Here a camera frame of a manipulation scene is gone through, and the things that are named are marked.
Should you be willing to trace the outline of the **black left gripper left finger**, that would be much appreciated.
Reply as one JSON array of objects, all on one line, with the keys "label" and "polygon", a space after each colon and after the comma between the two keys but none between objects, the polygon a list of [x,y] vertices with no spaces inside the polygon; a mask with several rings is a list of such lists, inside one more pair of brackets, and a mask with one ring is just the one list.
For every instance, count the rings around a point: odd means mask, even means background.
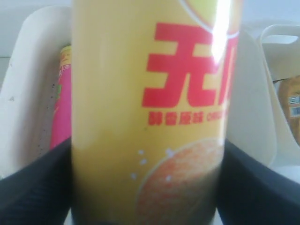
[{"label": "black left gripper left finger", "polygon": [[72,202],[71,139],[0,181],[2,225],[62,225]]}]

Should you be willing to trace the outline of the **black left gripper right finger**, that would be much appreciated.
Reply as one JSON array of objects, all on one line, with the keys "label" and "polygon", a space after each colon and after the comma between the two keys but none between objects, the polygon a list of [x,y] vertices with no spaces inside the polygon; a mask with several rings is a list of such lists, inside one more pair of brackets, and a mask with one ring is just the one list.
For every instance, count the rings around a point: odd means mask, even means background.
[{"label": "black left gripper right finger", "polygon": [[217,209],[225,225],[298,225],[300,186],[226,141]]}]

